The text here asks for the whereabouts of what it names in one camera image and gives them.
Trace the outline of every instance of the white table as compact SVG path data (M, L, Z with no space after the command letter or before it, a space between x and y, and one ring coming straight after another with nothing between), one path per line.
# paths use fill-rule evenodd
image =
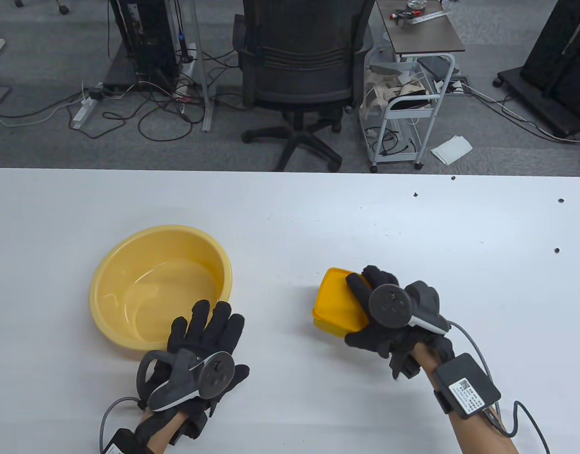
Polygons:
M439 290L487 357L509 426L522 400L554 454L580 454L580 179L34 169L0 169L0 453L97 452L137 361L93 324L91 276L117 242L163 223L226 248L246 316L236 361L251 366L203 436L170 452L459 453L423 374L394 383L386 361L312 326L327 268L372 263ZM119 406L106 442L138 419ZM520 421L521 454L541 453Z

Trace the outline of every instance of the gray carpet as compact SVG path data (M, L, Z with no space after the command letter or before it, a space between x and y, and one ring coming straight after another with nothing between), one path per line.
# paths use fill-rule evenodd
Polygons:
M0 84L12 85L13 93L0 106L2 114L30 112L67 94L79 91L84 80L100 82L109 65L106 51L106 0L65 0L71 13L59 15L54 0L26 0L17 9L13 0L0 0L0 37L7 41L0 52ZM524 63L536 41L554 0L461 0L452 12L467 52L458 56L461 72L477 89L504 97L491 81L496 72ZM231 29L241 0L197 0L205 50L223 54L231 49ZM119 34L112 23L111 48L117 49ZM228 71L224 84L240 84L241 73ZM104 111L128 115L141 103L138 94L107 100L91 117L85 130L98 134L115 125L100 118ZM230 97L230 102L237 100ZM517 102L509 104L531 117ZM60 110L48 122L26 128L0 125L0 167L121 168L268 171L281 153L276 141L245 145L240 133L248 128L281 124L277 113L263 110L235 112L217 107L212 130L197 127L178 142L154 143L141 137L137 120L98 140L89 140L67 128L67 113ZM173 115L158 112L144 128L158 138L186 131ZM535 138L469 97L447 97L429 142L430 147L462 135L474 150L450 166L429 152L426 173L472 175L573 175L580 176L580 145L560 145ZM341 134L329 129L318 133L343 157L344 172L368 172L365 145L357 117L347 115ZM411 164L380 166L383 173L412 173ZM326 164L297 150L289 171L326 171Z

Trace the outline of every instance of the black glove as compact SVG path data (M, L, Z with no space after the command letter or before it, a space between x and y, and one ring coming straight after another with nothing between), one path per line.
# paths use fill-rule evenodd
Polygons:
M177 353L183 348L195 353L200 358L207 358L220 351L233 354L244 328L243 316L240 314L231 315L231 306L225 301L219 301L216 304L212 311L212 318L206 325L209 313L210 303L202 300L193 306L189 327L185 318L181 316L176 318L171 326L167 350L171 353ZM152 376L147 380L143 389L138 390L141 407L147 406L147 399L158 386L168 380L171 370L172 367L169 364L162 361L156 362ZM211 417L223 395L245 380L249 372L248 366L236 365L233 380L221 394L209 400L195 397L179 404L176 409L188 415L189 418L171 439L171 444L174 445L180 435L197 438L208 421L205 411L210 409L209 416Z
M395 276L370 265L364 268L362 275L349 274L346 281L366 312L369 324L357 333L347 334L344 341L350 347L377 352L383 358L388 358L390 353L391 362L389 365L393 370L394 379L397 379L400 373L407 378L412 378L420 372L420 365L411 355L419 342L423 342L435 350L442 363L450 361L454 357L452 342L442 335L432 333L420 326L392 329L374 320L369 308L370 294L372 294L373 289L384 284L399 285ZM410 284L405 288L405 291L413 295L415 293L413 286L415 285L417 283Z

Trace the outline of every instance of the yellow container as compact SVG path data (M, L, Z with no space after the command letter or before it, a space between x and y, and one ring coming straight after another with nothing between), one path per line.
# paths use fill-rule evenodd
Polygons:
M313 309L313 323L319 329L344 338L368 326L368 318L353 296L345 278L352 271L330 268L317 295Z
M132 235L103 259L90 288L90 311L116 344L166 350L172 321L190 320L199 300L227 301L231 283L229 257L212 236L162 225Z

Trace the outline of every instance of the bottle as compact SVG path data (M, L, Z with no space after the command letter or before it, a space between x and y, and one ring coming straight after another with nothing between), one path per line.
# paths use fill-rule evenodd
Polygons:
M427 6L427 0L407 0L407 6L409 9L420 11Z

